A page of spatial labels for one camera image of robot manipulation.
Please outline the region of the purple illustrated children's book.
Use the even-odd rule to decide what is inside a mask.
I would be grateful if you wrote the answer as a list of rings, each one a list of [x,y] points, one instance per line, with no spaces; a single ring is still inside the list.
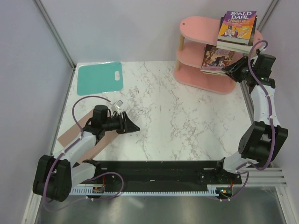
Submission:
[[[217,75],[225,74],[222,68],[229,66],[234,56],[234,51],[219,49],[212,45],[206,45],[200,70],[204,73]]]

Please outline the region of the dark orange Edward Bulane book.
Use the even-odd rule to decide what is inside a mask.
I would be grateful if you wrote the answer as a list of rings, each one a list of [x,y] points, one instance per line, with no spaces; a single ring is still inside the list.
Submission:
[[[217,47],[212,45],[206,45],[201,71],[204,73],[221,75],[221,68],[224,66],[225,58],[225,50],[218,49]]]

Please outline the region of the Roald Dahl Charlie book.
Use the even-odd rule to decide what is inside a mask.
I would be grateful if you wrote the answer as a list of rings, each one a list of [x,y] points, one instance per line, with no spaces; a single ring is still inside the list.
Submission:
[[[248,45],[256,21],[256,11],[227,11],[218,33],[219,41]]]

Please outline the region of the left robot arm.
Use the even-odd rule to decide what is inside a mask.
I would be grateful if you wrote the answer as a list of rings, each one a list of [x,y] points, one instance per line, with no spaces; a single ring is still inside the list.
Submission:
[[[69,143],[61,153],[43,155],[37,164],[33,193],[51,200],[64,201],[72,187],[89,180],[99,183],[103,173],[91,159],[76,165],[82,156],[94,148],[105,136],[106,132],[116,131],[118,134],[138,132],[140,128],[134,124],[126,112],[113,117],[108,116],[108,107],[96,105],[93,115],[88,119],[76,139]]]

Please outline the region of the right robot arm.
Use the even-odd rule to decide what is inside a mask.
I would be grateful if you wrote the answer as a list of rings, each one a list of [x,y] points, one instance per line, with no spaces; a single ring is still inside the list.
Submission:
[[[222,68],[234,81],[246,81],[254,107],[254,121],[241,137],[238,151],[217,163],[214,178],[218,183],[226,183],[231,173],[235,175],[248,166],[265,170],[288,137],[288,130],[281,127],[275,111],[276,85],[270,78],[275,60],[274,56],[267,54],[258,54],[254,59],[244,56]]]

